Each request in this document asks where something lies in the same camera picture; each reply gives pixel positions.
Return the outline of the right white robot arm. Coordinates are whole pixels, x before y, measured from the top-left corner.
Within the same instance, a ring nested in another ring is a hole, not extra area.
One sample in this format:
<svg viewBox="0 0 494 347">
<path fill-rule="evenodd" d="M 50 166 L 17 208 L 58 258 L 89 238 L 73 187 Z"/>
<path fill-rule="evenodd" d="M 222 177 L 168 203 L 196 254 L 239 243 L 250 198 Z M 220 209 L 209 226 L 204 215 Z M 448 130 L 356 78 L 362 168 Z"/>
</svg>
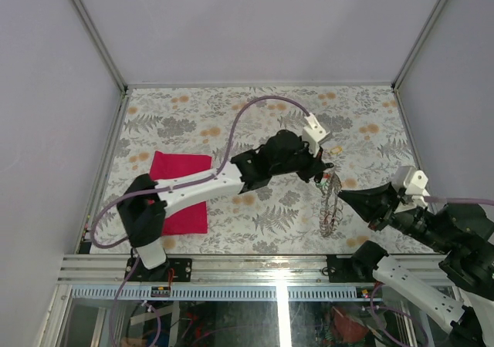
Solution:
<svg viewBox="0 0 494 347">
<path fill-rule="evenodd" d="M 463 291 L 466 304 L 428 285 L 384 248 L 366 241 L 351 256 L 352 272 L 361 281 L 392 288 L 425 312 L 448 334 L 453 346 L 493 344 L 493 245 L 475 232 L 488 228 L 484 206 L 492 200 L 412 197 L 392 184 L 366 190 L 342 190 L 338 197 L 373 231 L 392 227 L 443 255 L 438 268 Z"/>
</svg>

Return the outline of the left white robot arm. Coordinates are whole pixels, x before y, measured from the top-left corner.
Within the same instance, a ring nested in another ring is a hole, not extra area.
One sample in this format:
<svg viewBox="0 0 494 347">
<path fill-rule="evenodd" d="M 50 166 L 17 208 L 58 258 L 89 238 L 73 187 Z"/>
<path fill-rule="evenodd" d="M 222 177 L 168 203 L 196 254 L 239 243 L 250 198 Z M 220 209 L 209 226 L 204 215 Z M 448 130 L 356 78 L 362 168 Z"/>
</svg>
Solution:
<svg viewBox="0 0 494 347">
<path fill-rule="evenodd" d="M 142 262 L 142 272 L 152 281 L 169 271 L 161 232 L 167 217 L 207 200 L 244 194 L 269 184 L 274 176 L 296 174 L 308 183 L 320 182 L 330 168 L 322 160 L 320 142 L 327 136 L 321 128 L 304 128 L 297 136 L 280 130 L 255 150 L 234 156 L 218 170 L 210 169 L 175 180 L 137 177 L 117 204 L 131 247 Z"/>
</svg>

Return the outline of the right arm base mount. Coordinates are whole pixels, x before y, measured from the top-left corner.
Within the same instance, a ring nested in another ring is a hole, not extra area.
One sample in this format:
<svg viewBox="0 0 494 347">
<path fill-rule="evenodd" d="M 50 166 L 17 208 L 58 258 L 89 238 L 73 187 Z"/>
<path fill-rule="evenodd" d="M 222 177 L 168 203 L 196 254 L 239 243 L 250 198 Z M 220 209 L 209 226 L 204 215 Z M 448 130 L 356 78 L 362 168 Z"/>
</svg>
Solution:
<svg viewBox="0 0 494 347">
<path fill-rule="evenodd" d="M 388 252 L 373 241 L 365 241 L 352 255 L 326 255 L 326 266 L 320 272 L 330 283 L 374 282 L 373 271 Z"/>
</svg>

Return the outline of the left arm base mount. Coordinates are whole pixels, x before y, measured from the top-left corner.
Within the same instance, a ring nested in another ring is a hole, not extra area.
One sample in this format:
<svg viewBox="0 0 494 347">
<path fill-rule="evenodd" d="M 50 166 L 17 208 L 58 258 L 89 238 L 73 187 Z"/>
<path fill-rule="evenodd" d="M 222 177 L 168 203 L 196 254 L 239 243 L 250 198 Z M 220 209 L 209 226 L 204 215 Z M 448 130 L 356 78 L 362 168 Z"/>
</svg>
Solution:
<svg viewBox="0 0 494 347">
<path fill-rule="evenodd" d="M 166 281 L 172 284 L 185 283 L 191 281 L 192 264 L 191 258 L 168 258 L 163 264 L 154 269 L 147 269 L 142 260 L 137 263 L 137 252 L 134 249 L 130 250 L 130 257 L 127 260 L 125 268 L 125 277 L 131 273 L 129 281 L 139 282 L 159 282 Z"/>
</svg>

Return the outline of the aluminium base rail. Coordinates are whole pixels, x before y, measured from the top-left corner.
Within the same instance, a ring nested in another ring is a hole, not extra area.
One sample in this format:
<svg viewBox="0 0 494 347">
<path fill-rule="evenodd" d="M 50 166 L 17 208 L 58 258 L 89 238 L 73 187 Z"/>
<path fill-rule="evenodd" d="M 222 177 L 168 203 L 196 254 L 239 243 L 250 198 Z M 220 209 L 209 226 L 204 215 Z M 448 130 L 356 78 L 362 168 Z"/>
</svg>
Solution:
<svg viewBox="0 0 494 347">
<path fill-rule="evenodd" d="M 361 300 L 358 291 L 373 281 L 335 282 L 339 268 L 324 255 L 193 255 L 189 280 L 126 281 L 125 254 L 69 254 L 57 279 L 73 297 L 120 300 L 262 300 L 279 291 L 293 301 Z"/>
</svg>

